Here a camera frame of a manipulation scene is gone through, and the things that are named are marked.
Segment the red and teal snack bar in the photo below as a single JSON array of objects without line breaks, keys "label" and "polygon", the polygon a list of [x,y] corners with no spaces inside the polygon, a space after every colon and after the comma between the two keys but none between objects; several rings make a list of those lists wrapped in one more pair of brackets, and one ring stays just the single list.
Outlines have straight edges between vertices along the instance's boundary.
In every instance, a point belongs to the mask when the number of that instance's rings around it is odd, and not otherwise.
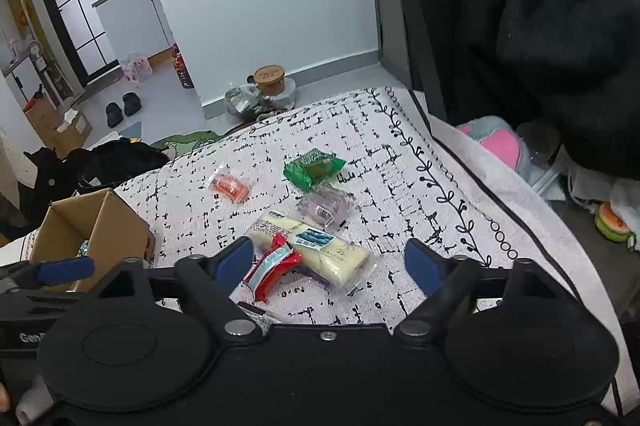
[{"label": "red and teal snack bar", "polygon": [[273,235],[267,251],[244,279],[255,301],[266,302],[270,290],[275,287],[286,272],[296,268],[303,255],[292,247],[281,233]]}]

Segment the orange snack packet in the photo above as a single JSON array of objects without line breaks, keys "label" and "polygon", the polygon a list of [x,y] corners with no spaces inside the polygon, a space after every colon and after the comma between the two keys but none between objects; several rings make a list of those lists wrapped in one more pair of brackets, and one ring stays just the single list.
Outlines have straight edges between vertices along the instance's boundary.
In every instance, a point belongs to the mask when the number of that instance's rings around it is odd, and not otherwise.
[{"label": "orange snack packet", "polygon": [[232,203],[242,203],[250,195],[250,180],[240,177],[227,164],[220,164],[206,181],[214,194],[228,198]]}]

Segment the long cream cake packet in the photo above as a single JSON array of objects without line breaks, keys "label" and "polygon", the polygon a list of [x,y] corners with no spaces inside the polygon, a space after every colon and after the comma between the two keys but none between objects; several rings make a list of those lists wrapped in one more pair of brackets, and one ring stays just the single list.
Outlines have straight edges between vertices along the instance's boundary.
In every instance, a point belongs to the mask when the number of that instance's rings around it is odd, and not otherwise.
[{"label": "long cream cake packet", "polygon": [[333,290],[352,293],[375,269],[370,250],[274,210],[263,213],[245,233],[259,253],[267,251],[276,234],[302,255],[303,273]]}]

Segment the purple pastry packet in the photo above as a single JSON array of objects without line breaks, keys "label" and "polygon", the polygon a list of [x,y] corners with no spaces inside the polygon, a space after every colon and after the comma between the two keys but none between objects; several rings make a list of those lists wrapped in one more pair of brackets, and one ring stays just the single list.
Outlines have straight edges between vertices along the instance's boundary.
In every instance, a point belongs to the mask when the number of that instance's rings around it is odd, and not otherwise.
[{"label": "purple pastry packet", "polygon": [[339,190],[328,183],[306,193],[297,203],[297,211],[319,229],[335,232],[356,206],[353,193]]}]

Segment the green snack packet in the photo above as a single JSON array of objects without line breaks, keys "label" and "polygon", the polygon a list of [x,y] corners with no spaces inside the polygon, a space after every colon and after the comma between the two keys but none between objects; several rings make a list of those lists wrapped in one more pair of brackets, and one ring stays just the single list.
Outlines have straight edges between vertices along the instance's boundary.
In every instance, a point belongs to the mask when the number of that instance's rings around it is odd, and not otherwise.
[{"label": "green snack packet", "polygon": [[340,172],[346,161],[340,157],[311,149],[284,165],[283,175],[299,190],[311,192],[322,181]]}]

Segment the black clothes pile on floor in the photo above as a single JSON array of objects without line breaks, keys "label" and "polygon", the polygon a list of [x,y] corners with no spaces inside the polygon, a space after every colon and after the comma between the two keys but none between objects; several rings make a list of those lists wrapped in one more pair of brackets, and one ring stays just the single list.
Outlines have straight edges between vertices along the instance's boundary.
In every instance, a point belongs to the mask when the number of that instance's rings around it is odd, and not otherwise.
[{"label": "black clothes pile on floor", "polygon": [[169,161],[159,149],[126,138],[108,141],[94,149],[73,149],[64,159],[47,147],[23,155],[37,169],[35,186],[18,189],[22,197],[21,213],[32,229],[40,226],[50,204],[55,201],[74,194],[114,189]]}]

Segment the green frog floor mat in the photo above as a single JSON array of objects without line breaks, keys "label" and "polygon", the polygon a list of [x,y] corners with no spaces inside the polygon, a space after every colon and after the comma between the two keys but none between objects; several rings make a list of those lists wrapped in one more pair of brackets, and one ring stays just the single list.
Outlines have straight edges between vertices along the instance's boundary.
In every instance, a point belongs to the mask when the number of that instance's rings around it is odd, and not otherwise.
[{"label": "green frog floor mat", "polygon": [[218,142],[221,139],[221,135],[210,130],[195,131],[187,134],[169,135],[169,137],[154,142],[152,147],[164,153],[170,160],[174,160],[191,154],[194,149]]}]

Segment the small cardboard box with tissue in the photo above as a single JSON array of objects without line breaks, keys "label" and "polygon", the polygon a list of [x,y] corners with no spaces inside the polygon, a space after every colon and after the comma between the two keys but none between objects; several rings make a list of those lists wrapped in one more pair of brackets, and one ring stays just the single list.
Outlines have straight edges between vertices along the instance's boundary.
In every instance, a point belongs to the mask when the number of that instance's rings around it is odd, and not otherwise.
[{"label": "small cardboard box with tissue", "polygon": [[92,131],[83,112],[72,108],[66,112],[70,121],[62,117],[48,100],[35,100],[24,112],[38,137],[56,156],[64,159],[74,149],[82,149]]}]

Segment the pink grey plush toy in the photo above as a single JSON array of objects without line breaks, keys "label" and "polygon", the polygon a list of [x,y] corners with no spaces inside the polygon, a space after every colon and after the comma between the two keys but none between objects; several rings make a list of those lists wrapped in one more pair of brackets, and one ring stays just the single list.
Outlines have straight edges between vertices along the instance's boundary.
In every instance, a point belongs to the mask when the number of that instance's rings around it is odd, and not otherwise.
[{"label": "pink grey plush toy", "polygon": [[522,178],[528,179],[532,165],[528,147],[502,118],[480,117],[461,123],[457,129],[487,149]]}]

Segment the burger plush toy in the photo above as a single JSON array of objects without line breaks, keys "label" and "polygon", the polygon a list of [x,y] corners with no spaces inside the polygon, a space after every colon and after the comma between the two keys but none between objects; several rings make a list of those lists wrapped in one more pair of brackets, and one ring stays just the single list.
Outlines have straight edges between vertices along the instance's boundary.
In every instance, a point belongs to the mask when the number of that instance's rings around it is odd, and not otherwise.
[{"label": "burger plush toy", "polygon": [[600,204],[594,215],[594,224],[598,231],[611,242],[628,243],[634,239],[634,233],[628,225],[612,210],[609,203]]}]

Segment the left black slipper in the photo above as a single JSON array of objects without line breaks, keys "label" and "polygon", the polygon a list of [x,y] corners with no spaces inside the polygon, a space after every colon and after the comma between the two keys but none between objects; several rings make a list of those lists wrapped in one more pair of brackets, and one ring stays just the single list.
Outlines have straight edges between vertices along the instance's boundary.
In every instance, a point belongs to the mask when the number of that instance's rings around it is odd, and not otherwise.
[{"label": "left black slipper", "polygon": [[117,127],[124,120],[122,108],[117,103],[108,103],[105,107],[105,116],[107,126],[111,129]]}]

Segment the black slipper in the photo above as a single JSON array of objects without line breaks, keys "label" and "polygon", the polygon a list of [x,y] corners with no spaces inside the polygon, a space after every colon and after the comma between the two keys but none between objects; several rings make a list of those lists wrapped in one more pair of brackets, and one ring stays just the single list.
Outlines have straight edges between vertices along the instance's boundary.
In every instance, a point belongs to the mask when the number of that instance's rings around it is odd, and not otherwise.
[{"label": "black slipper", "polygon": [[128,92],[122,96],[122,108],[126,117],[131,117],[141,111],[142,103],[140,97],[134,92]]},{"label": "black slipper", "polygon": [[108,103],[105,107],[105,116],[107,126],[111,129],[117,127],[124,120],[122,108],[117,103]]}]

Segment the clear plastic bag of items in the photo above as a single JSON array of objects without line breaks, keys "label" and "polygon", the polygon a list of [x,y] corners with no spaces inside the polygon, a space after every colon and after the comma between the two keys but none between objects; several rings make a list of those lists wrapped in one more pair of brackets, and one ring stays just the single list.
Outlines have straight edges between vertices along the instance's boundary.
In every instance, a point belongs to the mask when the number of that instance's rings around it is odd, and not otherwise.
[{"label": "clear plastic bag of items", "polygon": [[285,79],[284,90],[279,94],[262,94],[254,83],[235,86],[224,94],[224,108],[243,123],[254,123],[290,111],[295,102],[296,83],[291,78]]}]

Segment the brown lidded tub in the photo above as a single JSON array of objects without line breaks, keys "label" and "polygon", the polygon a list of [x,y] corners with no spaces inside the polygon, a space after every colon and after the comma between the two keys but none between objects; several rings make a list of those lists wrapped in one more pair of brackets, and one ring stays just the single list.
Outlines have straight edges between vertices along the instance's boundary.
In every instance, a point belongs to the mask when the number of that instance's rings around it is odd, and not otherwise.
[{"label": "brown lidded tub", "polygon": [[258,68],[253,80],[262,95],[275,96],[285,89],[285,70],[280,65],[266,65]]}]

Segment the white kitchen cabinet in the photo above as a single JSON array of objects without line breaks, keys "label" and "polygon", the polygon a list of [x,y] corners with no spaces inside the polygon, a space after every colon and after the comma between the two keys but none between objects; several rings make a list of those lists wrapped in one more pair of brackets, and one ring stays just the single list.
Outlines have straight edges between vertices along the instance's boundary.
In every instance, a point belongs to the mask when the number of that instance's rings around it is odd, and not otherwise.
[{"label": "white kitchen cabinet", "polygon": [[175,43],[160,0],[97,0],[92,4],[116,60],[150,57]]}]

